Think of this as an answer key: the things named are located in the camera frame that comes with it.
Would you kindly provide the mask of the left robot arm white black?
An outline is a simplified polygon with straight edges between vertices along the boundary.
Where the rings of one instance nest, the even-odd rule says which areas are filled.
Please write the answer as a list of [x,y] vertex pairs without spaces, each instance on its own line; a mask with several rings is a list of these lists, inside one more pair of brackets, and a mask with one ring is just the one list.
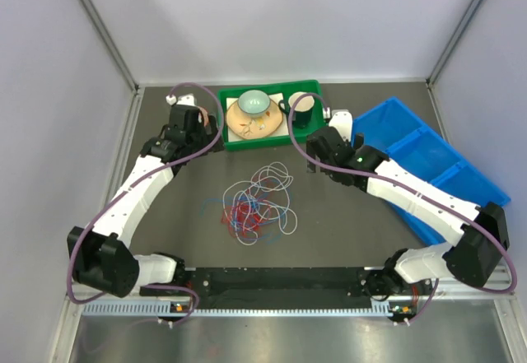
[[134,255],[133,235],[156,196],[183,165],[222,149],[221,125],[191,95],[173,97],[168,124],[142,147],[135,165],[108,207],[67,237],[69,282],[125,297],[159,284],[169,294],[186,287],[182,260],[169,254]]

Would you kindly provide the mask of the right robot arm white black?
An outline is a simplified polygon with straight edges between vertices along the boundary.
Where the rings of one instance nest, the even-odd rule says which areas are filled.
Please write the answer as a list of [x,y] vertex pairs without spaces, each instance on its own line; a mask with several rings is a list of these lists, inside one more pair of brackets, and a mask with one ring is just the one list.
[[432,278],[452,277],[472,288],[484,288],[509,246],[501,206],[494,202],[480,206],[446,193],[374,147],[353,147],[334,127],[309,135],[306,150],[331,180],[395,205],[444,240],[422,249],[398,250],[369,276],[369,282],[396,294]]

